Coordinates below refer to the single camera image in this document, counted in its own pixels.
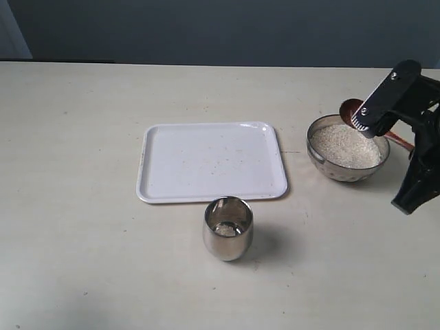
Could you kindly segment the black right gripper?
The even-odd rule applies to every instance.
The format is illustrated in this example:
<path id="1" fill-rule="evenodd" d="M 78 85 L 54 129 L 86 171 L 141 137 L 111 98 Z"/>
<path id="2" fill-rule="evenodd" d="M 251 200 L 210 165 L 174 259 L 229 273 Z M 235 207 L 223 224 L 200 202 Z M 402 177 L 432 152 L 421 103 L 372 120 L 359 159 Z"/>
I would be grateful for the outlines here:
<path id="1" fill-rule="evenodd" d="M 404 60 L 376 86 L 351 116 L 351 124 L 366 138 L 381 136 L 397 121 L 415 134 L 410 163 L 394 207 L 409 215 L 439 196 L 439 81 L 421 75 L 421 65 Z"/>

